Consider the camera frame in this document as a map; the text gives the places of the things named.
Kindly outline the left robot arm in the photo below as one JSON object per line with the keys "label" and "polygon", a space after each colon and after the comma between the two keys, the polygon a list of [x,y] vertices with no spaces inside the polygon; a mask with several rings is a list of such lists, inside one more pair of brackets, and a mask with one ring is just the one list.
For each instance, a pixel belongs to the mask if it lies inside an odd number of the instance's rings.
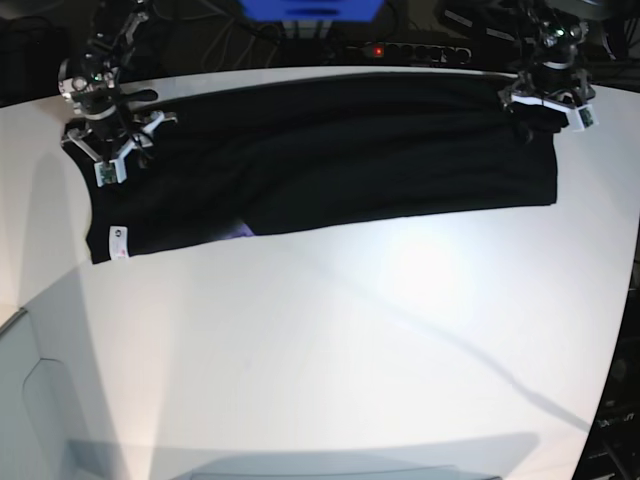
{"label": "left robot arm", "polygon": [[591,105],[595,91],[581,65],[581,46],[588,24],[562,13],[547,1],[519,1],[520,20],[533,44],[522,46],[522,66],[514,82],[499,92],[503,110],[521,142],[565,127],[584,131],[597,124]]}

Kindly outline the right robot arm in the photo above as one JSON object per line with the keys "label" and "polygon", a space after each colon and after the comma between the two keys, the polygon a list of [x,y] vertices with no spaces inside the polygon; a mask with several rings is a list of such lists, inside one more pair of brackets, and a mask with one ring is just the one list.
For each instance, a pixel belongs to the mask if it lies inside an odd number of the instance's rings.
{"label": "right robot arm", "polygon": [[178,120],[174,112],[132,112],[132,103],[154,102],[158,93],[153,89],[127,93],[121,87],[121,75],[152,18],[152,6],[151,1],[100,1],[84,49],[59,67],[59,93],[75,114],[61,143],[75,146],[93,163],[100,186],[127,179],[126,160],[133,152],[148,163],[155,130]]}

